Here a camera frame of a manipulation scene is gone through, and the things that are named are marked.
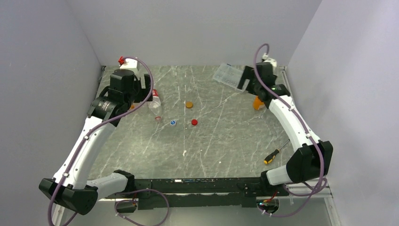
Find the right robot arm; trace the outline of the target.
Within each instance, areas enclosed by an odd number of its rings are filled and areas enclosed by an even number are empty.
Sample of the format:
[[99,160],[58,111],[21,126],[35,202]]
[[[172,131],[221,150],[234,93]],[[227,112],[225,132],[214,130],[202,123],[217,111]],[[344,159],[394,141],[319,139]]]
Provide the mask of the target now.
[[322,141],[310,129],[286,86],[276,84],[276,79],[272,64],[261,62],[255,68],[246,66],[238,85],[242,88],[245,81],[249,82],[246,91],[256,95],[276,116],[294,151],[285,165],[261,174],[259,189],[264,195],[273,194],[281,184],[302,183],[326,176],[333,153],[332,144]]

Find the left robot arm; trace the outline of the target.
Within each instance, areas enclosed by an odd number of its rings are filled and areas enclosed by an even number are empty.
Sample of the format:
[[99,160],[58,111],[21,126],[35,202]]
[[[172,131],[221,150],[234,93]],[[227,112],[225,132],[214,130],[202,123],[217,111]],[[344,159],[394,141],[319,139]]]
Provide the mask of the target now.
[[91,103],[83,130],[61,168],[52,178],[44,178],[39,189],[53,204],[77,214],[88,214],[96,202],[119,193],[128,198],[136,189],[133,174],[116,170],[111,175],[89,180],[88,175],[102,146],[118,126],[122,117],[132,112],[133,103],[141,107],[152,100],[153,76],[142,80],[132,70],[117,69],[106,86]]

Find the orange juice bottle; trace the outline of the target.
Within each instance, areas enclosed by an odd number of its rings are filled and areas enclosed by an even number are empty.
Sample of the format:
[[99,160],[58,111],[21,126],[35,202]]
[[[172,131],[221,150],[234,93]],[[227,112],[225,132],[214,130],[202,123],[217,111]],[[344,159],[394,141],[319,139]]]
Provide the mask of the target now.
[[264,102],[262,102],[260,100],[259,96],[256,96],[254,101],[253,101],[252,107],[255,110],[259,111],[259,110],[262,110],[263,108],[265,108],[265,104],[264,104]]

